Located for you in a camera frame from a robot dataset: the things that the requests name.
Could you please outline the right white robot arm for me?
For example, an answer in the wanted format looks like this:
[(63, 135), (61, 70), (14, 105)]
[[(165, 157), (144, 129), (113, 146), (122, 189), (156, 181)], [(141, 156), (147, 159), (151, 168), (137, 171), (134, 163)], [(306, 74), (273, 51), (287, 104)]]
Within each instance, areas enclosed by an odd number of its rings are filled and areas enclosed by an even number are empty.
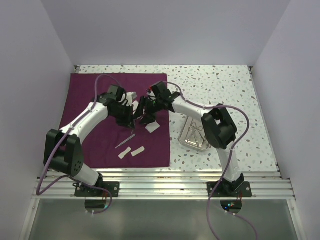
[(245, 181), (235, 151), (236, 124), (223, 104), (205, 106), (193, 103), (185, 99), (179, 86), (176, 88), (178, 91), (171, 92), (162, 81), (153, 84), (148, 95), (140, 98), (133, 117), (141, 118), (140, 123), (148, 125), (156, 121), (157, 112), (166, 110), (201, 122), (205, 140), (217, 150), (222, 167), (222, 178), (211, 185), (212, 190), (220, 195), (235, 196)]

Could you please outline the steel scalpel handle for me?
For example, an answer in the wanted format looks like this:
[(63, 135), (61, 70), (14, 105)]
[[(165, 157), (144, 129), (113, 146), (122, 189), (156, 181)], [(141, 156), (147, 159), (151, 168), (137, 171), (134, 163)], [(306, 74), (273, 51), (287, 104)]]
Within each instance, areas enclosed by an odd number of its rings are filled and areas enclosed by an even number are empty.
[(188, 146), (194, 147), (194, 148), (202, 148), (203, 145), (204, 145), (204, 142), (203, 141), (189, 141), (189, 140), (186, 140), (185, 144), (188, 145)]

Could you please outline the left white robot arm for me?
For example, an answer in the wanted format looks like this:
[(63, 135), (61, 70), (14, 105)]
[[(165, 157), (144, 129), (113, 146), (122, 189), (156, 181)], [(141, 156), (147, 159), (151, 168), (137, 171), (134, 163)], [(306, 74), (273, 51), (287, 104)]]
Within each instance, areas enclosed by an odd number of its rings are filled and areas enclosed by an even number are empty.
[(118, 126), (135, 128), (133, 102), (136, 92), (111, 85), (107, 92), (95, 95), (87, 108), (71, 123), (59, 130), (52, 129), (46, 135), (44, 166), (86, 184), (92, 196), (103, 193), (104, 184), (100, 174), (87, 166), (84, 161), (82, 143), (88, 135), (108, 117), (113, 117)]

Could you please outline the steel scissors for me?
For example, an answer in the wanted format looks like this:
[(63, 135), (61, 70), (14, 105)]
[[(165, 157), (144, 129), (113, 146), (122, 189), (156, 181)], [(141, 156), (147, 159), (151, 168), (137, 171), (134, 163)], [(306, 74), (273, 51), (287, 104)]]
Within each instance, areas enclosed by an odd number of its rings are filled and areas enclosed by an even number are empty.
[(202, 144), (204, 143), (205, 139), (202, 135), (202, 130), (203, 130), (203, 127), (202, 126), (196, 126), (195, 127), (195, 132), (194, 132), (194, 139), (195, 139), (195, 142), (196, 142), (196, 145), (197, 147), (201, 147)]

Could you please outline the steel forceps with rings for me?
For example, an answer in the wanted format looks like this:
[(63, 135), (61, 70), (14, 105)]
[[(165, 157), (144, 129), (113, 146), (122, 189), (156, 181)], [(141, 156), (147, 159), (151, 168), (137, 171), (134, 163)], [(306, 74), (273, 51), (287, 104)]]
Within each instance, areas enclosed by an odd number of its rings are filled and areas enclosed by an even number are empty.
[(188, 127), (188, 134), (186, 137), (187, 142), (192, 142), (193, 144), (199, 146), (198, 139), (196, 137), (196, 132), (197, 132), (197, 124), (196, 123), (191, 123), (190, 126)]

